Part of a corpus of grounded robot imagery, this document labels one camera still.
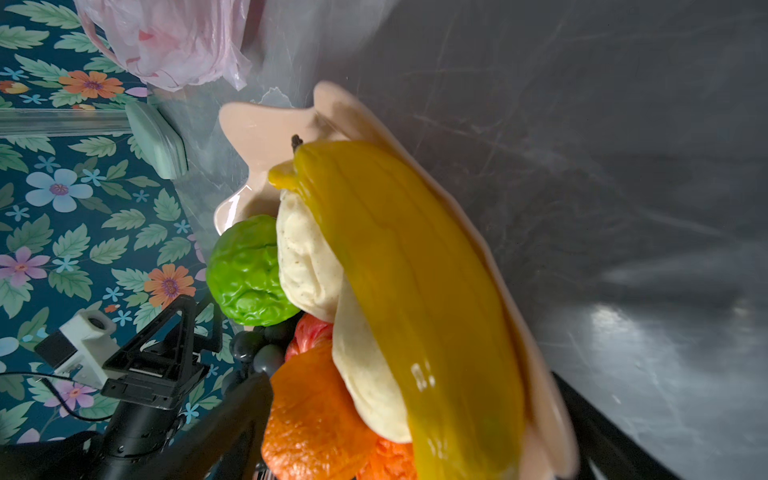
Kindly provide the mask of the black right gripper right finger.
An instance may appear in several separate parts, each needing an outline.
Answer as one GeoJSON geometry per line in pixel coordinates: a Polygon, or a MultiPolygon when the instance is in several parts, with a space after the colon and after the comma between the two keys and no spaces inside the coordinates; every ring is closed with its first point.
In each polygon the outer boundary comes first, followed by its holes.
{"type": "Polygon", "coordinates": [[[579,469],[572,479],[680,480],[562,377],[553,377],[565,401],[574,427],[579,469]]]}

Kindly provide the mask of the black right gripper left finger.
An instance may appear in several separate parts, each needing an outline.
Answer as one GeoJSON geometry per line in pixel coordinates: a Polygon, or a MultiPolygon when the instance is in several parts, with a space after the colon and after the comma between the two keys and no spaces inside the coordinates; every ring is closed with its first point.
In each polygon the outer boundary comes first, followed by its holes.
{"type": "Polygon", "coordinates": [[[180,441],[149,463],[151,479],[251,479],[262,461],[262,442],[273,391],[267,374],[235,388],[180,441]]]}

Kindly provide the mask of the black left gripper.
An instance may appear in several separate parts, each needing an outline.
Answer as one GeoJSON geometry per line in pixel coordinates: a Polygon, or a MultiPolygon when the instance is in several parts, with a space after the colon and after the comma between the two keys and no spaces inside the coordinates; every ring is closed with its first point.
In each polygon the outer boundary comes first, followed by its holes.
{"type": "Polygon", "coordinates": [[[100,440],[98,462],[147,462],[180,429],[180,410],[209,371],[201,352],[220,353],[224,314],[211,294],[181,295],[105,363],[115,373],[101,394],[117,407],[100,440]],[[206,334],[195,327],[210,323],[206,334]]]}

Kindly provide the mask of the fake dark grapes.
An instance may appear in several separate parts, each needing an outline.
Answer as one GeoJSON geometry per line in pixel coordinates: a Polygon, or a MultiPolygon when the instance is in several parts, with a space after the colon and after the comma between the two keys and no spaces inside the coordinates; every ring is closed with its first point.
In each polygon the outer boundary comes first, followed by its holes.
{"type": "Polygon", "coordinates": [[[251,376],[266,374],[271,377],[285,362],[289,344],[294,338],[302,312],[279,324],[238,332],[227,352],[235,367],[222,381],[222,394],[226,397],[251,376]]]}

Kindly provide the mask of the fake orange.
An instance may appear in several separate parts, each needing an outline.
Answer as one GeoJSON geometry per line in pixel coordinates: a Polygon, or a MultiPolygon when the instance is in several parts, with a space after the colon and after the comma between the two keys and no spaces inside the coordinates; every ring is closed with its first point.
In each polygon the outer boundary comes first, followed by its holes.
{"type": "Polygon", "coordinates": [[[356,474],[357,480],[416,480],[411,443],[396,443],[379,437],[366,464],[356,474]]]}
{"type": "Polygon", "coordinates": [[[358,415],[329,344],[301,353],[271,377],[262,457],[278,479],[353,479],[378,435],[358,415]]]}

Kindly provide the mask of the fake green lime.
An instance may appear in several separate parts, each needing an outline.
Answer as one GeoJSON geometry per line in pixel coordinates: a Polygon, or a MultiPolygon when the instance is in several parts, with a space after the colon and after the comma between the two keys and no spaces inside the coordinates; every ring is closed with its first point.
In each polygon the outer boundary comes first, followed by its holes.
{"type": "Polygon", "coordinates": [[[222,312],[246,327],[269,327],[299,313],[280,282],[276,219],[256,215],[226,230],[208,261],[206,282],[222,312]]]}

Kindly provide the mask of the fake red strawberry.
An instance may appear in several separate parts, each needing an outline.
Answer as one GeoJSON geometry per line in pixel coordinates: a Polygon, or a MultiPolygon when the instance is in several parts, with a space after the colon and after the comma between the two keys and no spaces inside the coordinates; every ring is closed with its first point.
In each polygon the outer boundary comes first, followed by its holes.
{"type": "Polygon", "coordinates": [[[334,325],[305,313],[296,325],[293,339],[290,341],[285,361],[305,353],[315,347],[332,344],[334,325]]]}

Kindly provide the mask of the fake beige garlic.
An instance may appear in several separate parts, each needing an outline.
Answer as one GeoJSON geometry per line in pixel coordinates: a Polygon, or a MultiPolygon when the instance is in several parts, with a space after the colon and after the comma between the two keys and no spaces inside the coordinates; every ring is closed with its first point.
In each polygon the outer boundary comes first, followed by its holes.
{"type": "Polygon", "coordinates": [[[276,219],[280,285],[300,310],[332,323],[343,268],[301,197],[284,190],[276,219]]]}
{"type": "Polygon", "coordinates": [[[341,284],[334,320],[332,358],[367,427],[391,442],[410,443],[400,388],[347,280],[341,284]]]}

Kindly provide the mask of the pink scalloped bowl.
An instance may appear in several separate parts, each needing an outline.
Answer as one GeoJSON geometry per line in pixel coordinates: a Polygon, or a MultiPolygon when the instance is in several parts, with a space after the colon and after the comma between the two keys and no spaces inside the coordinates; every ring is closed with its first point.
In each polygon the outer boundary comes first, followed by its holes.
{"type": "Polygon", "coordinates": [[[400,388],[421,478],[577,473],[564,401],[487,243],[368,108],[322,82],[309,108],[232,102],[218,119],[249,174],[216,228],[301,196],[400,388]]]}

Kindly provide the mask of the fake yellow banana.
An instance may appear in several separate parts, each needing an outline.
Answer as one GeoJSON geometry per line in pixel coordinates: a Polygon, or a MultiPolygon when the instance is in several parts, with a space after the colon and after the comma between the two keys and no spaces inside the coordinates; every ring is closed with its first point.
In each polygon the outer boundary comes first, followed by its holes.
{"type": "Polygon", "coordinates": [[[422,178],[360,141],[272,168],[340,261],[398,384],[423,479],[516,479],[525,389],[499,290],[422,178]]]}

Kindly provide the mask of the pink plastic bag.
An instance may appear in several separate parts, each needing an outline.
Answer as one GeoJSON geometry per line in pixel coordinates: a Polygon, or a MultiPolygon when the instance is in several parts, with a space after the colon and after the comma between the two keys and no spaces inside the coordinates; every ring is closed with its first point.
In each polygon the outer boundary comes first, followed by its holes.
{"type": "Polygon", "coordinates": [[[246,85],[248,1],[77,1],[97,49],[142,82],[169,92],[225,79],[246,85]]]}

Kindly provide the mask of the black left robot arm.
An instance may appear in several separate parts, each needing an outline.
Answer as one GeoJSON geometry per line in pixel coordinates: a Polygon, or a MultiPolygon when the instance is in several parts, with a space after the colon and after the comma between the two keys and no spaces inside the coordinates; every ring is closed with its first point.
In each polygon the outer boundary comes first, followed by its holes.
{"type": "Polygon", "coordinates": [[[210,370],[204,351],[222,349],[224,316],[212,297],[180,295],[124,345],[105,314],[80,310],[35,352],[53,368],[40,374],[100,391],[117,405],[111,414],[82,415],[106,422],[61,441],[1,449],[5,479],[133,479],[169,446],[185,423],[187,398],[210,370]]]}

